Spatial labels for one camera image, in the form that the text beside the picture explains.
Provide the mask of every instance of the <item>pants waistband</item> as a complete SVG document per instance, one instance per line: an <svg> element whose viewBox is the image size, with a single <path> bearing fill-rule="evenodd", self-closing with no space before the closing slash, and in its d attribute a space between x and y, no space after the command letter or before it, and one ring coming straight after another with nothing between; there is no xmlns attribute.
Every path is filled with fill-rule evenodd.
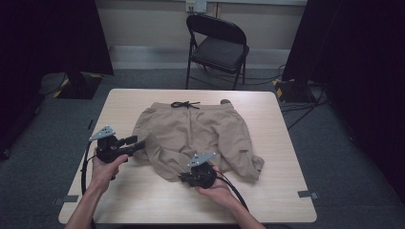
<svg viewBox="0 0 405 229"><path fill-rule="evenodd" d="M225 103L225 104L221 104L221 105L201 105L200 103L198 104L192 104L193 107L199 108L193 108L193 107L189 107L188 110L202 110L202 111L229 111L229 110L233 110L233 106L231 103ZM158 103L155 102L152 104L151 108L156 108L156 109L166 109L166 110L172 110L172 111L183 111L183 110L187 110L186 107L178 107L178 108L173 108L171 106L171 104L166 104L166 103Z"/></svg>

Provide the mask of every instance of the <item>white table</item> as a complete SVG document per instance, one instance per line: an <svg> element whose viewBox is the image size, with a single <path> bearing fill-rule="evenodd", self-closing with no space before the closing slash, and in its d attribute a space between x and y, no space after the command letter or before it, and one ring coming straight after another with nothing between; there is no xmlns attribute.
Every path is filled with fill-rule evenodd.
<svg viewBox="0 0 405 229"><path fill-rule="evenodd" d="M246 181L234 172L225 174L244 197L250 213L262 223L315 221L311 198L300 198L297 194L308 188L272 93L115 89L110 91L95 133L110 125L118 139L130 136L139 115L153 102L190 101L212 105L220 104L223 98L229 99L244 118L253 152L265 160L256 182ZM81 164L69 196L81 198L80 169ZM90 163L88 183L91 174ZM66 223L76 206L77 202L64 203L60 222ZM96 208L94 219L96 223L118 224L236 223L223 207L180 182L166 181L155 173L148 161L133 157L120 166L117 178Z"/></svg>

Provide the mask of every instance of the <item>drawstring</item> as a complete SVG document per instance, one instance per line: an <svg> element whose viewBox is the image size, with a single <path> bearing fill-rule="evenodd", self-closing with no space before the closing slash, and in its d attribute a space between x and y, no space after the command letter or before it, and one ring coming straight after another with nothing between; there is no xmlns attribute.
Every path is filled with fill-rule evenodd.
<svg viewBox="0 0 405 229"><path fill-rule="evenodd" d="M190 103L190 101L185 101L185 102L174 102L170 106L172 108L179 108L179 107L186 107L189 109L190 107L199 109L198 107L194 107L193 104L199 104L200 102L195 102L195 103Z"/></svg>

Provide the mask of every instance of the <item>pants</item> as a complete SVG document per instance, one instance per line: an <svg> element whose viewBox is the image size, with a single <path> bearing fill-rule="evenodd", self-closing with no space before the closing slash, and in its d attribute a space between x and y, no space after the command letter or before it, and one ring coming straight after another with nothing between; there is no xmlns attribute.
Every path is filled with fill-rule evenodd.
<svg viewBox="0 0 405 229"><path fill-rule="evenodd" d="M232 104L194 106L199 109L162 103L146 109L133 131L146 146L135 156L149 159L161 177L178 181L179 173L190 171L194 154L215 152L210 163L221 171L257 180L265 162L253 155L245 121Z"/></svg>

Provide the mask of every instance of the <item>white wall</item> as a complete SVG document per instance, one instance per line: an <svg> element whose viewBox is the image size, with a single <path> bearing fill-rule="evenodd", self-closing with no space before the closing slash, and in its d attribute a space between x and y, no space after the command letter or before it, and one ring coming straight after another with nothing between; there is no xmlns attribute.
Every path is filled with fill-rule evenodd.
<svg viewBox="0 0 405 229"><path fill-rule="evenodd" d="M109 46L186 48L184 1L96 0ZM289 50L305 6L220 3L219 17L245 32L251 49ZM216 3L207 4L213 15Z"/></svg>

